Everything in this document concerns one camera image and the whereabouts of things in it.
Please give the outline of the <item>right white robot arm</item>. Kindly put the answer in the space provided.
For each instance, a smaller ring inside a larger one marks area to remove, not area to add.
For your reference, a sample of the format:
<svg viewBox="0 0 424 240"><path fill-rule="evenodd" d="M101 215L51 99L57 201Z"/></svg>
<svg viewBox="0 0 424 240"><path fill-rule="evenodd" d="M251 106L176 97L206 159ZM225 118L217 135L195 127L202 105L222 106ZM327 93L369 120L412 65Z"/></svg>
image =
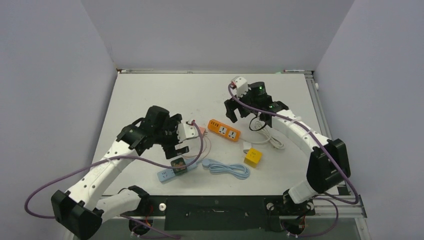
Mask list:
<svg viewBox="0 0 424 240"><path fill-rule="evenodd" d="M291 140L308 158L306 177L283 193L283 209L297 213L303 203L341 182L349 182L351 170L346 144L330 139L307 126L301 117L281 101L274 101L264 82L248 83L236 77L228 85L230 99L224 102L226 116L233 122L240 117L255 115L266 126Z"/></svg>

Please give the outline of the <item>orange power strip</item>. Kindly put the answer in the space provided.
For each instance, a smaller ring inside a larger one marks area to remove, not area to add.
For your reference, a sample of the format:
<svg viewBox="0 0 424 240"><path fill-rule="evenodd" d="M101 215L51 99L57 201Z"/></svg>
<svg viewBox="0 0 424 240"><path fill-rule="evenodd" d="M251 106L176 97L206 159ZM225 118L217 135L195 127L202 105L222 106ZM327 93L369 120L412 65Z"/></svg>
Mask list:
<svg viewBox="0 0 424 240"><path fill-rule="evenodd" d="M232 142L237 142L241 136L241 132L239 130L216 119L211 119L208 122L207 128L210 132Z"/></svg>

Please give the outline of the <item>dark green cube adapter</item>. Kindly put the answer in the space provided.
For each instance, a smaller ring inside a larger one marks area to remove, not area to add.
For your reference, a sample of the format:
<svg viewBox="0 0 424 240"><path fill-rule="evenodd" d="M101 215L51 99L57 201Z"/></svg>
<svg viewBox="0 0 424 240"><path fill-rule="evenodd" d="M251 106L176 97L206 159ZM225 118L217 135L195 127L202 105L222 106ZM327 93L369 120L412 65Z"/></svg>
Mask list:
<svg viewBox="0 0 424 240"><path fill-rule="evenodd" d="M173 167L172 170L176 176L180 176L188 171L185 159L183 157L172 160L170 165Z"/></svg>

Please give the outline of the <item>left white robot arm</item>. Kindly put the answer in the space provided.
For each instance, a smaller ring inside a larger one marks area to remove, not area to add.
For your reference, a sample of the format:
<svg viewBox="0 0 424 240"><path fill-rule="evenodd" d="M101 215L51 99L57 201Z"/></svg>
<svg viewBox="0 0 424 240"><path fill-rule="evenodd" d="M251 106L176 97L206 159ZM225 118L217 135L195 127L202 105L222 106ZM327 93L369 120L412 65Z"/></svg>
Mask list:
<svg viewBox="0 0 424 240"><path fill-rule="evenodd" d="M56 221L80 240L90 239L102 223L133 211L143 215L149 208L149 194L136 185L103 198L105 190L123 170L153 145L160 145L167 159L189 151L177 149L185 140L198 137L193 122L183 122L180 114L153 105L144 117L122 128L103 158L76 184L51 197Z"/></svg>

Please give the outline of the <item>light blue power strip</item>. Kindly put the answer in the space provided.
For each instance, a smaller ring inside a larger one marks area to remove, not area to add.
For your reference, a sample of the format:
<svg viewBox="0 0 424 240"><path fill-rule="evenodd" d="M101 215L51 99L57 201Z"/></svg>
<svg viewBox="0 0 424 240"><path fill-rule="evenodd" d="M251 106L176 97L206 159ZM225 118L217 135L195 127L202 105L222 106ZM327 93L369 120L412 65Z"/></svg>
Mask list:
<svg viewBox="0 0 424 240"><path fill-rule="evenodd" d="M194 161L194 158L188 158L188 159L183 159L183 158L178 158L177 160L173 160L172 166L174 166L174 163L178 163L180 165L183 165L182 160L184 160L184 163L186 165L190 164L191 162ZM160 183L165 184L173 179L175 179L176 177L182 176L194 169L197 168L197 163L193 163L192 165L188 166L186 169L168 169L165 168L164 170L159 171L156 175L157 178L159 180Z"/></svg>

